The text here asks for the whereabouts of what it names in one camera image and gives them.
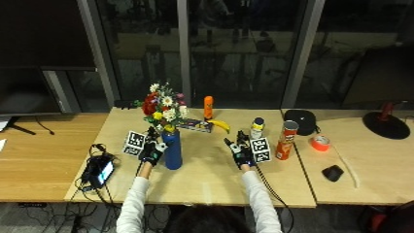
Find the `glass window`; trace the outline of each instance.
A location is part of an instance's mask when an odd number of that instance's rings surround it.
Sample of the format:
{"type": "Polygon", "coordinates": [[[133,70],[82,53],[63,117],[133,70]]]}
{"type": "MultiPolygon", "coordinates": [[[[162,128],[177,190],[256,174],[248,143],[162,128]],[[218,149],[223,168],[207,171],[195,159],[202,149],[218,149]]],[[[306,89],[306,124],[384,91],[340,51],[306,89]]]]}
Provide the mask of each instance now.
{"type": "Polygon", "coordinates": [[[360,60],[368,50],[412,42],[411,0],[326,0],[295,108],[376,108],[378,103],[343,105],[360,60]]]}
{"type": "Polygon", "coordinates": [[[189,1],[195,107],[279,108],[304,2],[189,1]]]}
{"type": "Polygon", "coordinates": [[[106,95],[97,72],[67,71],[69,84],[83,113],[105,113],[109,110],[106,95]]]}
{"type": "Polygon", "coordinates": [[[149,86],[181,91],[177,2],[97,0],[122,100],[143,99],[149,86]]]}

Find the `chair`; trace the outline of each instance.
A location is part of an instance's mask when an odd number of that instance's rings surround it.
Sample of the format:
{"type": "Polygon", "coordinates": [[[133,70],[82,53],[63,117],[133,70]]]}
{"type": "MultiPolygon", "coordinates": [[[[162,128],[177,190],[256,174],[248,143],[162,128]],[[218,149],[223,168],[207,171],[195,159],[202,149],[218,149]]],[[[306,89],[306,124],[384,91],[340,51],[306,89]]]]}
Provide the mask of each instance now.
{"type": "Polygon", "coordinates": [[[414,233],[414,201],[394,208],[386,216],[372,217],[378,218],[382,221],[372,229],[375,233],[414,233]]]}

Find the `red flower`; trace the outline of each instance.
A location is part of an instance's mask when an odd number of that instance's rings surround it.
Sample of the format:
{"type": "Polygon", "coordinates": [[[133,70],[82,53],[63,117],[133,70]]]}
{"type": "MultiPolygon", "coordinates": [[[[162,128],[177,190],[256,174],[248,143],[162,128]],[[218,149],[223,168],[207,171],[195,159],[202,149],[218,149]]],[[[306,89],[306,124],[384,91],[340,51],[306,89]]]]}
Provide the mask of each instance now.
{"type": "Polygon", "coordinates": [[[142,105],[142,112],[146,116],[151,115],[155,112],[157,103],[153,102],[155,99],[157,93],[151,93],[145,97],[143,105],[142,105]]]}

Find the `banana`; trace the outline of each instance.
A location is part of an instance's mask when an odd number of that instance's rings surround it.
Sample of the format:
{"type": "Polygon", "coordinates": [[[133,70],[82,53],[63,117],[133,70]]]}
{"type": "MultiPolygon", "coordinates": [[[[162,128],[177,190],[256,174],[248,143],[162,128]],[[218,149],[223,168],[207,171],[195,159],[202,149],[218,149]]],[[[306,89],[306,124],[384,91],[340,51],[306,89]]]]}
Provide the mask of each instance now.
{"type": "Polygon", "coordinates": [[[227,134],[230,133],[230,125],[222,120],[209,119],[206,122],[222,128],[225,131],[227,131],[227,134]]]}

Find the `yellow flower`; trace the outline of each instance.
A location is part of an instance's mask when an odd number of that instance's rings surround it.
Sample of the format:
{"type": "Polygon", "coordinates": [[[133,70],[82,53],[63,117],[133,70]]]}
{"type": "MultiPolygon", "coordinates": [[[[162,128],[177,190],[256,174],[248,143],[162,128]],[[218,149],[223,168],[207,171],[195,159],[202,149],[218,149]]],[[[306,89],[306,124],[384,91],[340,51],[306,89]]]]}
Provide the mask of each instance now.
{"type": "Polygon", "coordinates": [[[162,113],[154,112],[153,117],[154,117],[154,119],[159,120],[162,118],[162,113]]]}
{"type": "Polygon", "coordinates": [[[166,132],[171,133],[173,130],[175,129],[175,127],[174,127],[173,125],[167,124],[167,125],[163,127],[163,129],[165,129],[166,132]]]}

